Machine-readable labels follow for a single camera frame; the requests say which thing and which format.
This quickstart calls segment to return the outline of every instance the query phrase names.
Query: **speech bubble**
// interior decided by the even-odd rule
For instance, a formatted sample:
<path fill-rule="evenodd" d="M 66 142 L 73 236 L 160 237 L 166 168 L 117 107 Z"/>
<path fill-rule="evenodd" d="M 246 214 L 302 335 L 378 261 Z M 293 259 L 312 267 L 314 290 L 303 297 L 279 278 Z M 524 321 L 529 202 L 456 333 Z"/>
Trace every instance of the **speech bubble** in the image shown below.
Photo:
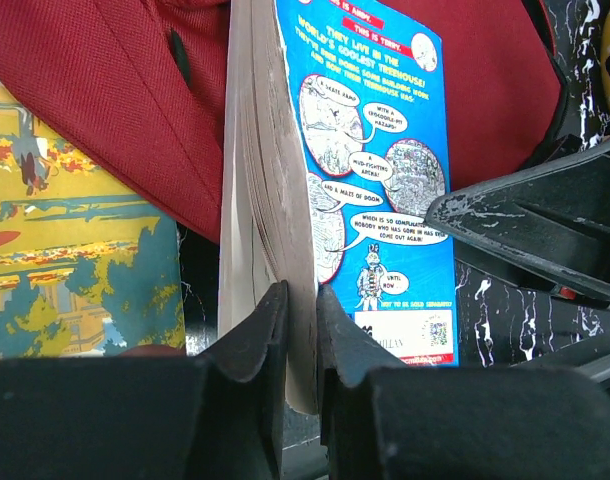
<path fill-rule="evenodd" d="M 400 295 L 409 288 L 409 278 L 400 272 L 388 272 L 381 277 L 381 288 L 390 295 Z"/>
<path fill-rule="evenodd" d="M 321 210 L 322 212 L 332 213 L 340 210 L 348 203 L 358 207 L 375 207 L 383 203 L 383 197 L 376 195 L 361 187 L 348 185 L 343 182 L 326 181 L 322 182 L 321 186 L 325 193 L 332 197 L 337 202 L 340 202 L 331 210 Z"/>
<path fill-rule="evenodd" d="M 358 107 L 358 104 L 361 103 L 354 90 L 336 80 L 319 75 L 316 77 L 316 84 L 326 98 L 336 103 L 347 107 Z"/>
<path fill-rule="evenodd" d="M 354 152 L 349 156 L 350 168 L 361 178 L 374 182 L 384 182 L 392 178 L 392 164 L 374 153 Z"/>
<path fill-rule="evenodd" d="M 340 252 L 354 248 L 366 238 L 406 246 L 435 245 L 447 240 L 447 235 L 427 227 L 421 217 L 403 213 L 358 213 L 352 217 L 350 225 L 358 232 L 358 237 Z"/>
<path fill-rule="evenodd" d="M 359 143 L 369 143 L 374 139 L 376 130 L 387 133 L 403 133 L 407 130 L 407 118 L 394 107 L 384 103 L 372 102 L 363 107 L 365 119 L 372 125 L 372 133 L 365 140 L 353 138 Z"/>

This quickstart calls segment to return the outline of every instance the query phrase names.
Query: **qr code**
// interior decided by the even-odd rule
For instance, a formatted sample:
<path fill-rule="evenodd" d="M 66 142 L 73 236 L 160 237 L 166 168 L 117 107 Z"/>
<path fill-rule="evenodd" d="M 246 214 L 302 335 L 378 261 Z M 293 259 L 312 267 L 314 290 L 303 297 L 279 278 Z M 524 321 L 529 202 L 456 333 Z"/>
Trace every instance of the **qr code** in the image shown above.
<path fill-rule="evenodd" d="M 432 347 L 447 345 L 447 322 L 430 323 L 429 344 Z"/>

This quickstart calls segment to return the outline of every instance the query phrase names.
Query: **cartoon character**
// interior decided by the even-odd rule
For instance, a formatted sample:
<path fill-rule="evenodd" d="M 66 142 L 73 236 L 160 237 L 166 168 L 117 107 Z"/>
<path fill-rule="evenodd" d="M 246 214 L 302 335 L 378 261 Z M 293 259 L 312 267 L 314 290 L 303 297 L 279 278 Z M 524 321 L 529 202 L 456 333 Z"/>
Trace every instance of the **cartoon character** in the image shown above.
<path fill-rule="evenodd" d="M 365 261 L 367 262 L 367 267 L 363 267 L 356 282 L 358 296 L 361 297 L 361 301 L 356 305 L 356 308 L 362 305 L 363 310 L 378 310 L 378 302 L 383 293 L 381 278 L 383 278 L 387 271 L 381 265 L 377 243 L 369 246 L 369 253 L 365 257 Z"/>

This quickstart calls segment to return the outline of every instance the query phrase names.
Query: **red fabric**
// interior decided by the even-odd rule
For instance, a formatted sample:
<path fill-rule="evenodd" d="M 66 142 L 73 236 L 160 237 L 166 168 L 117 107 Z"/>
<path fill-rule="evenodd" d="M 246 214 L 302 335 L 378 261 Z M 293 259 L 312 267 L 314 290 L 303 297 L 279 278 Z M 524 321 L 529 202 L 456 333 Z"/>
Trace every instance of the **red fabric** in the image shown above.
<path fill-rule="evenodd" d="M 452 188 L 515 171 L 545 136 L 560 89 L 521 0 L 384 3 L 443 38 Z M 0 80 L 99 165 L 218 242 L 228 22 L 223 0 L 0 0 Z"/>

